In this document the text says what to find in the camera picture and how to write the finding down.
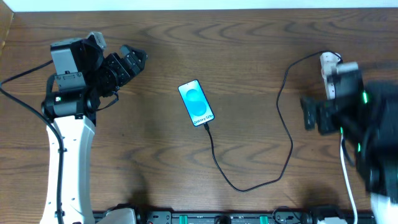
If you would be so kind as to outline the blue screen smartphone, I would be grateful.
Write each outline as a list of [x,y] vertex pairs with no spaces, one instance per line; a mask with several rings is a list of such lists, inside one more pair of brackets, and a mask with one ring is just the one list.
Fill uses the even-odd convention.
[[178,92],[195,127],[215,119],[213,110],[198,80],[180,85]]

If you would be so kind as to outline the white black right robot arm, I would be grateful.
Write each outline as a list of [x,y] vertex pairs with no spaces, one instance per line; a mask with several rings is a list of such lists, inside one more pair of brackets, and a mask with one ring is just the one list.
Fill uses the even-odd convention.
[[305,129],[341,131],[355,148],[354,165],[371,196],[377,223],[397,223],[397,84],[369,82],[347,96],[303,97]]

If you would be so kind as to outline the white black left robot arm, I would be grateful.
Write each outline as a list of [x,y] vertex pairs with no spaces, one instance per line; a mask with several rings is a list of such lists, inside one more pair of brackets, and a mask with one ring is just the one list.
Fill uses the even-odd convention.
[[49,181],[41,223],[94,223],[90,200],[90,153],[101,98],[144,70],[144,50],[122,45],[104,56],[100,32],[54,42],[56,72],[47,80],[42,113],[50,144]]

